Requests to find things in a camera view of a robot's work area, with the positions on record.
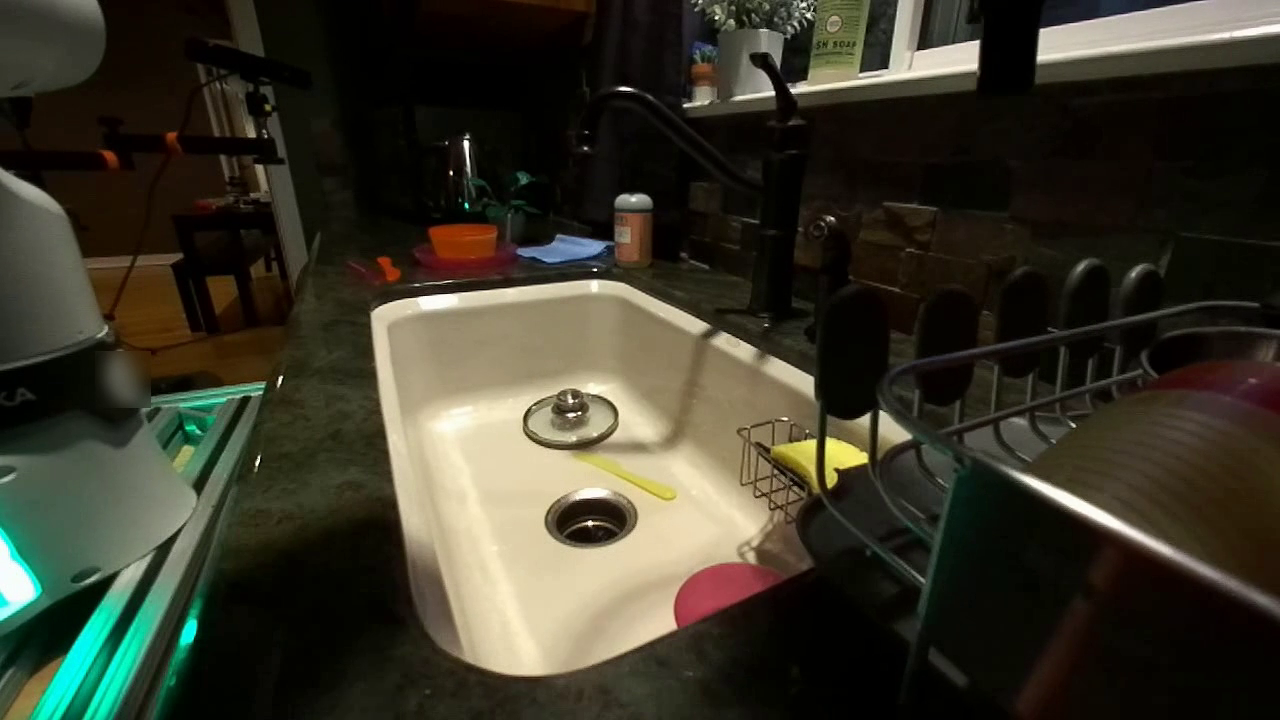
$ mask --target white robot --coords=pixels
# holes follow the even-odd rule
[[[0,0],[0,99],[82,84],[106,46],[97,0]],[[0,635],[195,510],[140,403],[69,212],[0,167]]]

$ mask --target white sink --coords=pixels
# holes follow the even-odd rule
[[[373,349],[415,612],[446,653],[502,676],[578,673],[671,633],[677,590],[742,560],[769,522],[742,488],[735,430],[814,420],[814,376],[616,279],[398,300],[373,313]],[[524,411],[560,390],[608,397],[622,430],[594,453],[677,499],[531,444]],[[547,510],[579,488],[630,498],[638,528],[555,540]]]

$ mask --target dark countertop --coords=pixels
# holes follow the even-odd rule
[[[892,715],[909,648],[890,616],[912,597],[860,552],[554,682],[493,676],[442,653],[404,590],[373,385],[377,300],[345,268],[407,244],[414,233],[389,221],[328,228],[262,416],[262,466],[218,537],[203,633],[174,715]],[[744,300],[742,279],[699,268],[630,279],[686,310]],[[765,349],[814,361],[801,333]]]

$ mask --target black faucet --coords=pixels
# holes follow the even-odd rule
[[[765,321],[765,327],[796,316],[791,286],[796,286],[796,226],[801,226],[801,185],[809,156],[809,124],[801,120],[801,103],[786,84],[782,68],[769,53],[754,53],[754,65],[769,76],[776,113],[769,120],[769,154],[759,181],[735,172],[677,110],[655,95],[616,84],[600,91],[579,124],[579,154],[594,154],[600,120],[611,103],[638,110],[663,140],[671,140],[686,156],[693,156],[719,185],[749,197],[759,212],[759,244],[754,259],[754,300],[749,313]]]

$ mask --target yellow sponge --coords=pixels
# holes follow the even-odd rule
[[[817,440],[776,444],[769,448],[774,470],[806,480],[817,493]],[[827,435],[827,488],[839,486],[839,471],[870,466],[870,453]]]

